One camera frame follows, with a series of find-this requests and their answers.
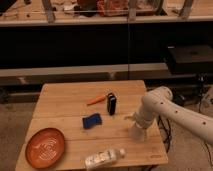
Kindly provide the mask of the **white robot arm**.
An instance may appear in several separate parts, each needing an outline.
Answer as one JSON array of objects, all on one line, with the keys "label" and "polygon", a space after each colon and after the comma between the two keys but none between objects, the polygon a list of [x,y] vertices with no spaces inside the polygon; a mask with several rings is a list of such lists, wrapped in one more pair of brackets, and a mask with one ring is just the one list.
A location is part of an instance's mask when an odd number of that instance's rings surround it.
[{"label": "white robot arm", "polygon": [[165,86],[146,92],[140,107],[128,116],[133,121],[129,136],[142,141],[157,115],[162,115],[213,146],[213,118],[175,104],[172,91]]}]

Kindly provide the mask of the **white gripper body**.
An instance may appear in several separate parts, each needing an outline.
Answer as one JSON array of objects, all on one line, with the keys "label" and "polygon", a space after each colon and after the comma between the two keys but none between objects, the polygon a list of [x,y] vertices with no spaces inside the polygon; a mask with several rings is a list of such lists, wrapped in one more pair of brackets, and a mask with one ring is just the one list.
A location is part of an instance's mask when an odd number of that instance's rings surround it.
[{"label": "white gripper body", "polygon": [[137,113],[125,116],[124,119],[134,121],[136,126],[140,129],[146,130],[149,127],[149,122],[145,120],[141,115],[138,115]]}]

